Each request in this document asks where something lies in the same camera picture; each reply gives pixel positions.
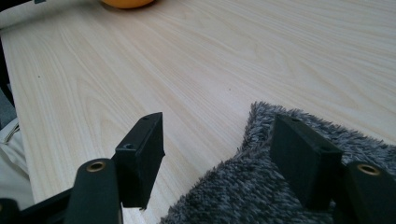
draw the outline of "fuzzy gray cloth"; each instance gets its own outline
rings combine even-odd
[[[300,119],[344,150],[343,163],[372,162],[396,180],[396,146],[302,110],[255,103],[251,106],[244,141],[236,155],[207,172],[169,209],[161,223],[332,223],[332,206],[324,212],[303,209],[271,162],[269,149],[276,114]]]

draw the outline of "table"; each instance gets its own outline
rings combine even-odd
[[[72,187],[137,120],[162,111],[166,156],[154,223],[235,153],[251,103],[301,108],[396,143],[396,2],[97,0],[27,3],[0,15],[26,159],[40,202]]]

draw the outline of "wooden table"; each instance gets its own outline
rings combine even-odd
[[[37,202],[158,111],[166,157],[126,223],[158,222],[231,158],[255,101],[396,143],[396,1],[49,0],[0,22]]]

